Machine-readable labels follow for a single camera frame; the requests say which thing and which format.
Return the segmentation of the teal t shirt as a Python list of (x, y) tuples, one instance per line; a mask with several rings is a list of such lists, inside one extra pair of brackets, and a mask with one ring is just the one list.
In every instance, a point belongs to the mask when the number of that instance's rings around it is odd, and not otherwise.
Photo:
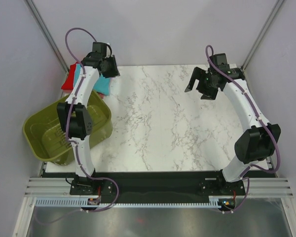
[[(74, 70), (74, 82), (73, 86), (76, 85), (79, 74), (80, 74), (81, 65), (79, 63), (75, 64), (75, 70)], [(103, 94), (104, 96), (109, 96), (111, 93), (110, 90), (110, 83), (111, 78), (105, 78), (104, 76), (100, 76), (96, 83), (93, 86), (93, 90), (95, 90), (98, 93)]]

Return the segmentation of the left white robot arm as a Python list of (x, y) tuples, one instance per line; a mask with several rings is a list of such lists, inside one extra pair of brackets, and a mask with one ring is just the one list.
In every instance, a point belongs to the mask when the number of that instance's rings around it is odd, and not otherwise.
[(73, 91), (65, 102), (58, 103), (57, 114), (66, 140), (71, 144), (75, 159), (75, 176), (71, 182), (71, 195), (95, 195), (100, 178), (95, 177), (95, 167), (90, 154), (89, 139), (92, 118), (87, 103), (93, 86), (100, 76), (119, 76), (111, 46), (94, 42), (89, 56), (80, 62), (80, 70)]

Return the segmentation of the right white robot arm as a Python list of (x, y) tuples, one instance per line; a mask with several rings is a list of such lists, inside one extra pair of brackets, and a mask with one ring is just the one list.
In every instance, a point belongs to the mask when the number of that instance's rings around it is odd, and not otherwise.
[(209, 68), (195, 67), (185, 91), (195, 88), (201, 93), (202, 100), (210, 101), (216, 99), (219, 91), (223, 92), (240, 119), (243, 134), (234, 145), (232, 161), (209, 185), (202, 184), (201, 191), (216, 195), (239, 194), (243, 191), (242, 177), (250, 168), (278, 151), (281, 128), (278, 124), (271, 124), (262, 114), (240, 68), (231, 68), (224, 53), (208, 55), (207, 58)]

